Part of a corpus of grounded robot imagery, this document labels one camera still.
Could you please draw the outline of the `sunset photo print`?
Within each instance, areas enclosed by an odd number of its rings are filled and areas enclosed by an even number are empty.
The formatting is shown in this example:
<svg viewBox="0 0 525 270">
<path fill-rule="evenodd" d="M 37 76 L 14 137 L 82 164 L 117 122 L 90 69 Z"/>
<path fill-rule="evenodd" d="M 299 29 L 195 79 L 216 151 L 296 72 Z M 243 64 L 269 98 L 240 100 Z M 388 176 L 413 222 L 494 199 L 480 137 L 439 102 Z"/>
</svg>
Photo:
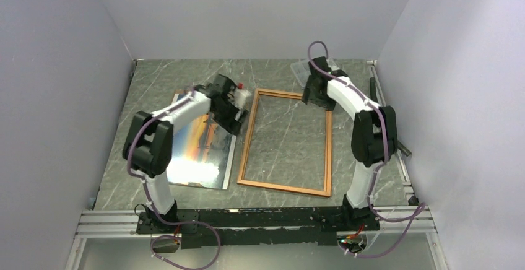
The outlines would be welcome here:
<svg viewBox="0 0 525 270">
<path fill-rule="evenodd" d="M 173 136 L 167 178 L 173 185 L 226 190 L 232 170 L 236 136 L 202 115 Z"/>
</svg>

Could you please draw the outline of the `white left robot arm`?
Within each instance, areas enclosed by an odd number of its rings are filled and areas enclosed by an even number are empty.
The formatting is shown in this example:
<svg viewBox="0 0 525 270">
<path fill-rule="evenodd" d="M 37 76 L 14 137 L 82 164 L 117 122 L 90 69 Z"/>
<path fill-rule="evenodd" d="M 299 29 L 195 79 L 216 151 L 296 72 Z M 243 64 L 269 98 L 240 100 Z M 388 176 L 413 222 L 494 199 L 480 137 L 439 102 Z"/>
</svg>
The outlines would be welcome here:
<svg viewBox="0 0 525 270">
<path fill-rule="evenodd" d="M 152 223 L 159 231 L 168 233 L 179 222 L 167 177 L 174 134 L 210 114 L 219 126 L 236 136 L 248 114 L 245 105 L 250 96 L 241 84 L 220 74 L 211 83 L 190 88 L 182 99 L 167 107 L 152 113 L 138 111 L 133 116 L 122 156 L 127 173 L 142 184 L 145 206 L 154 215 Z"/>
</svg>

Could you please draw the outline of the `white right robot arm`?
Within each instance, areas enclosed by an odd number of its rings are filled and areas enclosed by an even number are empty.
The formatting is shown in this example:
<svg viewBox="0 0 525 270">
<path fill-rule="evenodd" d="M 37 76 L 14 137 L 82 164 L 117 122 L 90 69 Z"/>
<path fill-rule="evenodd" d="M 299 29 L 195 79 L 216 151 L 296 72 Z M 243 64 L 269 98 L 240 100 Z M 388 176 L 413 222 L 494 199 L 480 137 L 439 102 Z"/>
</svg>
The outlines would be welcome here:
<svg viewBox="0 0 525 270">
<path fill-rule="evenodd" d="M 327 111 L 339 105 L 353 121 L 350 146 L 356 164 L 340 216 L 342 225 L 354 230 L 371 214 L 378 167 L 397 151 L 395 111 L 368 98 L 344 71 L 331 69 L 326 57 L 309 60 L 308 67 L 310 75 L 303 90 L 303 103 L 313 103 Z"/>
</svg>

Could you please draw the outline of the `orange wooden picture frame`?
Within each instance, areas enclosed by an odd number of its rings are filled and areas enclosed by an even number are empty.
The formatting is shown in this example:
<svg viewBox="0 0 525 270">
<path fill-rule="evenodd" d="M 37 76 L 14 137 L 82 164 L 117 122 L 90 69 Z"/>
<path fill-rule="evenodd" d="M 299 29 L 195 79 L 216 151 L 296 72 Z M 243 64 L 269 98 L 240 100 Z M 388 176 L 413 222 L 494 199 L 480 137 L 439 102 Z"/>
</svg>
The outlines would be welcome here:
<svg viewBox="0 0 525 270">
<path fill-rule="evenodd" d="M 332 194 L 332 112 L 298 92 L 256 89 L 239 185 L 328 198 Z"/>
</svg>

